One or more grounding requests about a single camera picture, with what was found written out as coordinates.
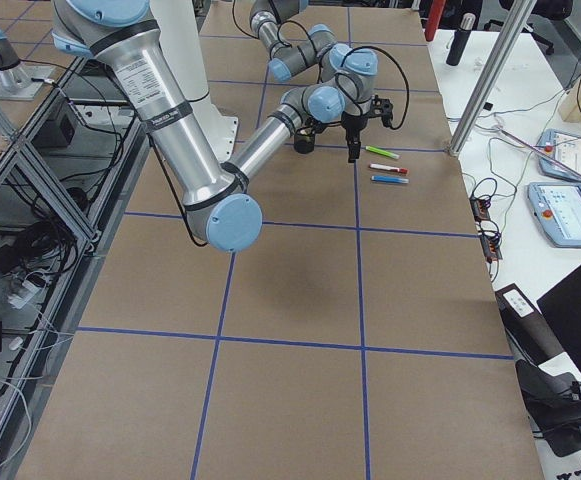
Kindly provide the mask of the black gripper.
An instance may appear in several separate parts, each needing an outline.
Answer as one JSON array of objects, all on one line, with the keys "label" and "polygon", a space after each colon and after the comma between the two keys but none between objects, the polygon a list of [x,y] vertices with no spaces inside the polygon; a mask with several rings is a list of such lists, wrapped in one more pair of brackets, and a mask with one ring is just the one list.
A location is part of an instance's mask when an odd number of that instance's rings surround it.
[{"label": "black gripper", "polygon": [[343,112],[341,126],[345,130],[345,139],[348,149],[348,163],[355,163],[359,159],[361,151],[361,132],[367,127],[370,119],[380,118],[385,128],[392,127],[393,104],[387,98],[374,95],[370,100],[361,105],[360,114]]},{"label": "black gripper", "polygon": [[334,122],[321,122],[309,116],[299,128],[299,133],[304,136],[316,136],[322,134],[326,129],[334,127]]}]

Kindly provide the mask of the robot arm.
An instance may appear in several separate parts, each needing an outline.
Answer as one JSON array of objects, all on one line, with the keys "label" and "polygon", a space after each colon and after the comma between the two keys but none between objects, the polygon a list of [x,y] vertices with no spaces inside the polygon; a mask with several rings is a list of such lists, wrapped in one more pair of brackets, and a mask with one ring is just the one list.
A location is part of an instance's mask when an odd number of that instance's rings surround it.
[{"label": "robot arm", "polygon": [[340,124],[351,160],[360,134],[376,113],[378,70],[372,46],[351,48],[325,25],[300,44],[281,33],[306,8],[303,1],[257,1],[249,29],[265,47],[268,70],[286,81],[319,67],[316,84],[286,92],[279,106],[240,148],[237,121],[207,96],[198,25],[188,1],[76,1],[53,3],[55,46],[108,66],[136,110],[156,150],[183,189],[192,237],[239,252],[259,236],[262,212],[249,195],[251,179],[276,151],[308,126]]},{"label": "robot arm", "polygon": [[267,50],[268,70],[275,80],[286,82],[313,66],[321,69],[317,84],[302,94],[301,106],[309,117],[330,124],[338,121],[346,108],[346,97],[335,86],[334,75],[344,68],[349,47],[338,42],[324,24],[306,30],[301,43],[293,44],[284,37],[282,28],[292,24],[292,18],[308,5],[307,1],[256,1],[250,10],[249,25]]}]

